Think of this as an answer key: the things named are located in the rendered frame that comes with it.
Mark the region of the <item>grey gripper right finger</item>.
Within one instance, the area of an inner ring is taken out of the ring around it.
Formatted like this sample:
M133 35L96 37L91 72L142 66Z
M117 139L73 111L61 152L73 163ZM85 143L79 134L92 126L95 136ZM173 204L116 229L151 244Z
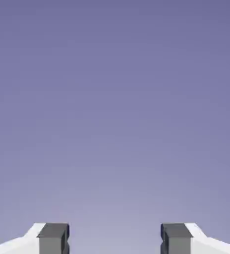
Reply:
M162 223L160 254L230 254L230 244L208 237L196 223Z

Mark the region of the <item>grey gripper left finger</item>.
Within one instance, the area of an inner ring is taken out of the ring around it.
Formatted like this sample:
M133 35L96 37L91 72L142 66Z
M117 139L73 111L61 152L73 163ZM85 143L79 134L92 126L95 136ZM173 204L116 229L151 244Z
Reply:
M67 223L34 223L27 233L0 244L0 254L70 254Z

